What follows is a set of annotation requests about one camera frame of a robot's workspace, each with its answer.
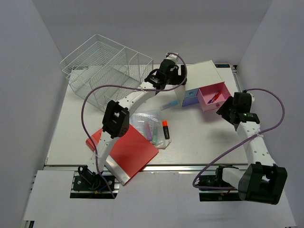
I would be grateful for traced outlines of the pink drawer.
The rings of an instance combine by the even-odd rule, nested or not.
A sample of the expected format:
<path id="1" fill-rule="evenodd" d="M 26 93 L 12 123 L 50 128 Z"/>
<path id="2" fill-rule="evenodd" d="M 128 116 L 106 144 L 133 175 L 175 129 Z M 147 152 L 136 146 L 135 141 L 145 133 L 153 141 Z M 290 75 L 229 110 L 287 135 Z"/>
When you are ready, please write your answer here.
<path id="1" fill-rule="evenodd" d="M 230 96 L 224 82 L 201 87 L 197 93 L 203 112 L 219 109 Z"/>

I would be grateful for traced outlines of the blue pen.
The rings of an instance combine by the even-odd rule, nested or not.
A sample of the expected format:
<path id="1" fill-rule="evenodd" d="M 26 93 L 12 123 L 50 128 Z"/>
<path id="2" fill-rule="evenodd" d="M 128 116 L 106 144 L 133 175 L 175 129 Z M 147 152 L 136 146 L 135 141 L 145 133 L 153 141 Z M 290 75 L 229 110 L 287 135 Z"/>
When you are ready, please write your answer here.
<path id="1" fill-rule="evenodd" d="M 211 103 L 214 101 L 214 99 L 216 98 L 217 95 L 218 95 L 218 94 L 216 93 L 216 94 L 208 101 L 208 104 L 211 104 Z"/>

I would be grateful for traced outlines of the light blue drawer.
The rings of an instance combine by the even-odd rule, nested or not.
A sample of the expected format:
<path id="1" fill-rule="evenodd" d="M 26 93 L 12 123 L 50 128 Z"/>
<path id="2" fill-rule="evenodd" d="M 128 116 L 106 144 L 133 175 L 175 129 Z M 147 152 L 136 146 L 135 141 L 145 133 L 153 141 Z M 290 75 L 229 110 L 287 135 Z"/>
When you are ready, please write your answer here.
<path id="1" fill-rule="evenodd" d="M 198 92 L 197 88 L 192 89 L 192 90 L 186 90 L 184 98 L 196 97 L 197 92 Z"/>

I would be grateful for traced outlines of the white mini drawer cabinet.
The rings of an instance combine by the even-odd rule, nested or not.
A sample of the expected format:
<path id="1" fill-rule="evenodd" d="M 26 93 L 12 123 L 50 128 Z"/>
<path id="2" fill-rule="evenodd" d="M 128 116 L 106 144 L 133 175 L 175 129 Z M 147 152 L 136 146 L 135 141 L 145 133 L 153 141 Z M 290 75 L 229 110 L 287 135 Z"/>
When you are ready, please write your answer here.
<path id="1" fill-rule="evenodd" d="M 182 102 L 185 91 L 225 82 L 220 76 L 212 60 L 187 66 L 187 82 L 174 90 L 179 103 Z"/>

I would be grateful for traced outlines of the periwinkle blue drawer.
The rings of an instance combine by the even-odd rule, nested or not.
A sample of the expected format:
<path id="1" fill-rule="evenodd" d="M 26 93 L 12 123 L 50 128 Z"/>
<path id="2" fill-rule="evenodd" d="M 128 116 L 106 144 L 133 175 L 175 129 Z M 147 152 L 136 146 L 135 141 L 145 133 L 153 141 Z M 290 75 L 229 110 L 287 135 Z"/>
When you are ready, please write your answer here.
<path id="1" fill-rule="evenodd" d="M 188 106 L 188 105 L 197 104 L 198 102 L 199 102 L 199 100 L 196 96 L 195 97 L 188 97 L 188 98 L 183 99 L 182 106 L 185 107 L 185 106 Z"/>

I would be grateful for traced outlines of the orange black highlighter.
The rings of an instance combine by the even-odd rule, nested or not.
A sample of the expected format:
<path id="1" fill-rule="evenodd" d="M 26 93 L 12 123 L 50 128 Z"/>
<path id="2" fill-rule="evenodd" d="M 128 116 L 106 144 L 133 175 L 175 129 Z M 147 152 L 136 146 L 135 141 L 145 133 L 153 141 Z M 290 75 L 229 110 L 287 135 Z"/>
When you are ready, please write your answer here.
<path id="1" fill-rule="evenodd" d="M 162 121 L 162 128 L 163 128 L 163 133 L 164 133 L 165 139 L 166 140 L 170 139 L 170 133 L 169 133 L 167 121 Z"/>

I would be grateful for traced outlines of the green highlighter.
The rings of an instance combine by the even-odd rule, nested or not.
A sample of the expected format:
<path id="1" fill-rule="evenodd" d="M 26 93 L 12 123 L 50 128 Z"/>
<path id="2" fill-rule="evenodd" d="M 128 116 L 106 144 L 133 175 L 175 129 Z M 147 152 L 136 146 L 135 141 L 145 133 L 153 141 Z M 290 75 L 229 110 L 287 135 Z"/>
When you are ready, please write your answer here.
<path id="1" fill-rule="evenodd" d="M 154 126 L 153 127 L 152 144 L 153 145 L 157 145 L 158 144 L 158 126 Z"/>

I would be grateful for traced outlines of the purple highlighter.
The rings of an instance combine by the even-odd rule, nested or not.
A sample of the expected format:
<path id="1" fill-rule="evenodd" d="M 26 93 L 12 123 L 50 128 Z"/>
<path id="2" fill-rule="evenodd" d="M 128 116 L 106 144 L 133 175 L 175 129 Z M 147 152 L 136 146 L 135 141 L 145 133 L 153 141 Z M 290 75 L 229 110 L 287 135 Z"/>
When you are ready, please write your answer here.
<path id="1" fill-rule="evenodd" d="M 149 123 L 147 121 L 144 121 L 144 131 L 145 131 L 145 135 L 148 141 L 152 141 L 152 133 L 150 130 L 150 126 Z"/>

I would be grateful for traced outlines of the red pen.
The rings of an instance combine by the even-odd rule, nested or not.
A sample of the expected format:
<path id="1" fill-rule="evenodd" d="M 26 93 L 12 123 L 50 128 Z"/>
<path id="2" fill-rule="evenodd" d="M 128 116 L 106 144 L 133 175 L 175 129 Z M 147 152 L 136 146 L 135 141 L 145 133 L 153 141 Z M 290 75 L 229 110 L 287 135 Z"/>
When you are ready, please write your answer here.
<path id="1" fill-rule="evenodd" d="M 218 99 L 218 97 L 221 95 L 221 91 L 218 91 L 217 94 L 218 94 L 218 95 L 216 96 L 216 98 L 214 99 L 213 102 L 215 102 L 215 101 Z"/>

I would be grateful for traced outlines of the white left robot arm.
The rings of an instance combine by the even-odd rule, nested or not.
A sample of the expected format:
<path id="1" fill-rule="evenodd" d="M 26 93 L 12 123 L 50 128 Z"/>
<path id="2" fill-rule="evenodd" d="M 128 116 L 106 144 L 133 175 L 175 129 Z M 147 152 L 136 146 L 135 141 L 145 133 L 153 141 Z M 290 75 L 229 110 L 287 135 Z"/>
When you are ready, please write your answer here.
<path id="1" fill-rule="evenodd" d="M 168 92 L 181 85 L 187 80 L 187 67 L 184 60 L 177 53 L 168 53 L 158 69 L 152 70 L 137 88 L 120 85 L 101 85 L 93 89 L 86 96 L 81 109 L 82 127 L 89 139 L 92 139 L 84 123 L 84 109 L 91 94 L 105 87 L 115 87 L 131 90 L 131 93 L 119 101 L 111 100 L 107 103 L 102 120 L 101 142 L 93 144 L 94 155 L 85 165 L 89 171 L 84 178 L 84 184 L 91 190 L 100 185 L 100 176 L 111 149 L 120 137 L 129 130 L 129 118 L 138 107 L 148 99 L 156 96 L 159 92 Z"/>

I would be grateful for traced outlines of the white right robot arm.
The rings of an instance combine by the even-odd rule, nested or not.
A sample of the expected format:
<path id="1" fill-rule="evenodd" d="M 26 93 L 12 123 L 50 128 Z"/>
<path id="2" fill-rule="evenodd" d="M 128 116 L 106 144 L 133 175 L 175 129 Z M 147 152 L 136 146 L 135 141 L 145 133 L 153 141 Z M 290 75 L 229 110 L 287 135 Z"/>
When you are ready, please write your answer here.
<path id="1" fill-rule="evenodd" d="M 271 157 L 260 134 L 260 120 L 250 111 L 252 96 L 236 92 L 218 109 L 217 114 L 234 125 L 241 140 L 248 168 L 241 171 L 232 165 L 220 165 L 216 170 L 215 185 L 219 189 L 232 186 L 243 201 L 276 205 L 282 195 L 287 171 Z"/>

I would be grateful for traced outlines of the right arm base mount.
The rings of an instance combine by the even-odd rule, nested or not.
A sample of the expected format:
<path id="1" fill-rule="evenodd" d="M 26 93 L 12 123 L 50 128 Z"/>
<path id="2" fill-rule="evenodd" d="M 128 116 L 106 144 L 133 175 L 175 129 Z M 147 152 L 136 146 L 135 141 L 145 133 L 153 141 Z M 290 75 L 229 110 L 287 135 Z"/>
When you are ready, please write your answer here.
<path id="1" fill-rule="evenodd" d="M 200 175 L 194 182 L 198 186 L 200 202 L 241 201 L 238 190 L 222 180 L 224 168 L 239 168 L 232 165 L 219 165 L 214 174 Z"/>

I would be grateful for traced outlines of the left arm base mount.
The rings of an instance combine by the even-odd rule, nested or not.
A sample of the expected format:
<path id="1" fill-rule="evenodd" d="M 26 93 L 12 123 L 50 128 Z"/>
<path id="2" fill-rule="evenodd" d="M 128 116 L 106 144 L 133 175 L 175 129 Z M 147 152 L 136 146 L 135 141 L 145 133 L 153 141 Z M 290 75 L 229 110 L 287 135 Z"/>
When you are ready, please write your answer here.
<path id="1" fill-rule="evenodd" d="M 71 199 L 114 199 L 119 190 L 116 178 L 106 172 L 103 177 L 91 172 L 87 166 L 79 166 L 74 173 Z"/>

